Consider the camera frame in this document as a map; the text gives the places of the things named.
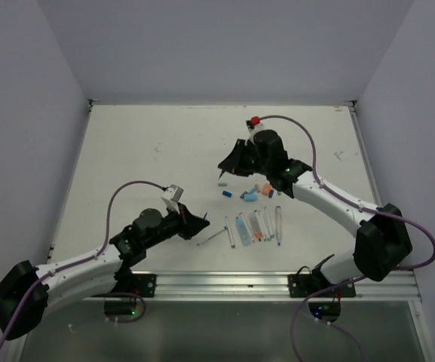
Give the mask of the green white pen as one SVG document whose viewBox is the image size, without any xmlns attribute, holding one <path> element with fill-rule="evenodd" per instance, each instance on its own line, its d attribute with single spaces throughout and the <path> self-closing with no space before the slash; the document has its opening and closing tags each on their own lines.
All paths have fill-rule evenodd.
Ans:
<svg viewBox="0 0 435 362">
<path fill-rule="evenodd" d="M 262 226 L 263 226 L 263 229 L 262 229 L 263 238 L 265 239 L 265 241 L 269 241 L 268 228 L 267 228 L 267 225 L 265 223 L 265 219 L 264 219 L 264 216 L 262 214 L 262 211 L 260 211 L 260 213 L 261 213 Z"/>
</svg>

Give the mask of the light blue highlighter marker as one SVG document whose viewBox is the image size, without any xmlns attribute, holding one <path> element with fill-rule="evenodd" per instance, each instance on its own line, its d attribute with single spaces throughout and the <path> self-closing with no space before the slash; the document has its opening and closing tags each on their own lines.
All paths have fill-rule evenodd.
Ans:
<svg viewBox="0 0 435 362">
<path fill-rule="evenodd" d="M 235 218 L 235 225 L 237 232 L 239 234 L 239 238 L 241 240 L 241 243 L 244 247 L 247 247 L 251 244 L 249 233 L 246 229 L 246 226 L 244 224 L 244 221 L 241 219 L 240 216 L 237 216 Z"/>
</svg>

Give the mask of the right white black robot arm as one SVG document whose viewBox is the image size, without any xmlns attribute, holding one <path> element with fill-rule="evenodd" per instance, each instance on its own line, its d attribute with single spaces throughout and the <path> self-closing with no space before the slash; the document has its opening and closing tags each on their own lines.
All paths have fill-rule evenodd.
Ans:
<svg viewBox="0 0 435 362">
<path fill-rule="evenodd" d="M 322 182 L 316 181 L 310 165 L 289 158 L 282 139 L 273 130 L 237 140 L 218 168 L 235 176 L 265 176 L 274 189 L 315 207 L 354 237 L 353 249 L 328 256 L 311 270 L 309 284 L 318 295 L 328 296 L 341 282 L 362 276 L 382 281 L 412 252 L 397 207 L 360 204 L 358 200 L 348 205 L 331 196 Z"/>
</svg>

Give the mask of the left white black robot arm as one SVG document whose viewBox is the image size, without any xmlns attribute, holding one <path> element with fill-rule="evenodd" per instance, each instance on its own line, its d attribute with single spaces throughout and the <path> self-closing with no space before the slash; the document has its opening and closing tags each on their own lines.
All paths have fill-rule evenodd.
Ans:
<svg viewBox="0 0 435 362">
<path fill-rule="evenodd" d="M 104 251 L 91 250 L 51 264 L 16 264 L 0 281 L 0 328 L 6 340 L 35 329 L 58 308 L 87 297 L 113 293 L 124 296 L 133 286 L 131 268 L 147 249 L 174 236 L 189 240 L 208 227 L 209 220 L 191 214 L 184 204 L 162 215 L 147 208 L 109 240 Z"/>
</svg>

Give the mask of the orange highlighter marker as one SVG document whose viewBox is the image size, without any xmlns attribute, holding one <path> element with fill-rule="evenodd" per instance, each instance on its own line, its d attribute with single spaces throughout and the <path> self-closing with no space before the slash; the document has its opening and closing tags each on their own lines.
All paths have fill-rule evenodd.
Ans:
<svg viewBox="0 0 435 362">
<path fill-rule="evenodd" d="M 250 214 L 250 219 L 251 219 L 251 223 L 252 223 L 253 234 L 254 234 L 257 241 L 261 241 L 262 230 L 260 228 L 258 217 L 257 217 L 255 212 Z"/>
</svg>

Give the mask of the light blue pen cap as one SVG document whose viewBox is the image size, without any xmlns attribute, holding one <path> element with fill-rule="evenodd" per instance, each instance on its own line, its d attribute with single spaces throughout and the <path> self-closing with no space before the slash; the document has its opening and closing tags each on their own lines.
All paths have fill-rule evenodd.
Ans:
<svg viewBox="0 0 435 362">
<path fill-rule="evenodd" d="M 257 194 L 250 194 L 250 193 L 246 193 L 243 198 L 245 202 L 255 202 L 257 201 L 257 199 L 258 199 Z"/>
</svg>

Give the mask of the grey capped white pen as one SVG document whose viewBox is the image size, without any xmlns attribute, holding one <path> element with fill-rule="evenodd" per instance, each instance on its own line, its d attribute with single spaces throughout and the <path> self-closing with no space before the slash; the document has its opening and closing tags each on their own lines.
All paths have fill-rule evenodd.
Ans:
<svg viewBox="0 0 435 362">
<path fill-rule="evenodd" d="M 207 239 L 205 239 L 204 241 L 201 241 L 199 243 L 196 244 L 196 246 L 203 246 L 205 244 L 207 244 L 208 242 L 214 240 L 215 238 L 217 238 L 218 236 L 220 236 L 223 233 L 227 233 L 228 232 L 228 227 L 224 226 L 221 230 L 219 230 L 217 233 L 215 233 L 214 235 L 211 235 L 210 237 L 208 237 Z"/>
</svg>

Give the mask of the green capped white marker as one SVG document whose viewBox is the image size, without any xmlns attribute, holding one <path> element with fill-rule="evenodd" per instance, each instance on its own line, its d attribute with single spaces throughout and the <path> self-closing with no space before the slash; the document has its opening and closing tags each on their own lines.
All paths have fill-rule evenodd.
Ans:
<svg viewBox="0 0 435 362">
<path fill-rule="evenodd" d="M 264 218 L 265 218 L 265 222 L 266 222 L 267 229 L 268 229 L 269 239 L 272 239 L 272 238 L 274 238 L 274 229 L 273 229 L 271 217 L 270 217 L 270 214 L 268 212 L 267 207 L 264 207 Z"/>
</svg>

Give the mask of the orange marker cap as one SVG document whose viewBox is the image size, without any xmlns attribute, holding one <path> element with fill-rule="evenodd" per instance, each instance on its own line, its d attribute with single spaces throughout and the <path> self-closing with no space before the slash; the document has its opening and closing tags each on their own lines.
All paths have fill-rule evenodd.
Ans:
<svg viewBox="0 0 435 362">
<path fill-rule="evenodd" d="M 266 183 L 264 184 L 264 186 L 262 187 L 262 194 L 264 196 L 268 196 L 270 191 L 272 190 L 272 186 L 270 183 Z"/>
</svg>

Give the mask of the light blue capped pen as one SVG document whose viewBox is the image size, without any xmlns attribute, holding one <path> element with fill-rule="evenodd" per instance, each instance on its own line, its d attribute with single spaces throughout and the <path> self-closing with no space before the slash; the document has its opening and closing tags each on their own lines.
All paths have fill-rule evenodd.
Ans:
<svg viewBox="0 0 435 362">
<path fill-rule="evenodd" d="M 231 230 L 231 224 L 230 224 L 229 218 L 227 216 L 225 216 L 225 227 L 226 227 L 226 230 L 228 233 L 229 244 L 230 244 L 231 248 L 234 249 L 236 247 L 236 244 L 235 244 L 233 232 Z"/>
</svg>

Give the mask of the blue capped white marker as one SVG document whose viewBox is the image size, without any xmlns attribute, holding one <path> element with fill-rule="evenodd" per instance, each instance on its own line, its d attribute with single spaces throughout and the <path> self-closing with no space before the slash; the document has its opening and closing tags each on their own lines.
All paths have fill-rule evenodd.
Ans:
<svg viewBox="0 0 435 362">
<path fill-rule="evenodd" d="M 275 236 L 277 245 L 281 245 L 282 241 L 282 208 L 281 206 L 275 207 Z"/>
</svg>

